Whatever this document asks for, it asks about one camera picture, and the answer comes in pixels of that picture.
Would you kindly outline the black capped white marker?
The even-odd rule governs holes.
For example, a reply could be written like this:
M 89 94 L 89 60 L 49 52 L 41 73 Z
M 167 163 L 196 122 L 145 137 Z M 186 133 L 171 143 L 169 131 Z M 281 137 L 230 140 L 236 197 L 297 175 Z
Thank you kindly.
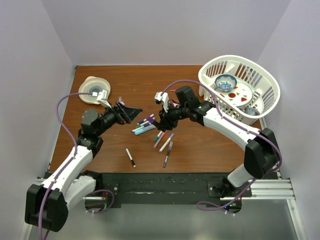
M 133 157 L 132 157 L 129 149 L 126 148 L 125 151 L 126 151 L 128 157 L 129 157 L 129 159 L 130 159 L 130 162 L 131 162 L 132 167 L 133 167 L 133 168 L 136 168 L 136 164 L 135 164 L 135 162 L 134 162 L 134 159 L 133 159 Z

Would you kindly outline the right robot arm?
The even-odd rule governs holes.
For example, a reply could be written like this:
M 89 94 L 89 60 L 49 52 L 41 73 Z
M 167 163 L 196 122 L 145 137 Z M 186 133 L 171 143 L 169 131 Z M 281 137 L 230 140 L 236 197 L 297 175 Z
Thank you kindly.
M 189 86 L 178 88 L 175 94 L 177 106 L 173 105 L 166 92 L 157 92 L 154 96 L 155 103 L 162 106 L 160 120 L 153 122 L 158 130 L 171 131 L 179 120 L 190 119 L 223 134 L 244 150 L 243 163 L 215 187 L 221 195 L 235 196 L 243 184 L 252 179 L 262 179 L 280 162 L 275 134 L 269 128 L 259 130 L 223 115 L 212 102 L 201 102 Z

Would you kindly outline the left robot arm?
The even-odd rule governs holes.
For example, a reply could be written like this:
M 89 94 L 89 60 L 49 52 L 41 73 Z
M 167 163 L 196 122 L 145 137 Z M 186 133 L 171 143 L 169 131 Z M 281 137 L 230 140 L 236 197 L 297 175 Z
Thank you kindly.
M 104 190 L 101 174 L 81 173 L 103 145 L 101 135 L 115 124 L 132 123 L 142 112 L 119 101 L 107 104 L 103 113 L 88 109 L 82 115 L 78 139 L 69 156 L 40 185 L 32 184 L 26 193 L 24 221 L 58 232 L 67 221 L 70 210 L 85 196 L 99 196 Z

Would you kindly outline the purple black highlighter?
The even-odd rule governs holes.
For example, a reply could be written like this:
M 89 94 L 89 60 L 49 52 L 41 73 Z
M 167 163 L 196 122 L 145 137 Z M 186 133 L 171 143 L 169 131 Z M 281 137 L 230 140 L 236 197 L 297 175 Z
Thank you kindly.
M 153 117 L 150 117 L 150 116 L 148 116 L 147 118 L 147 121 L 149 121 L 149 123 L 151 124 L 151 125 L 154 125 L 155 127 L 157 127 L 159 124 L 157 123 L 157 121 L 153 118 Z

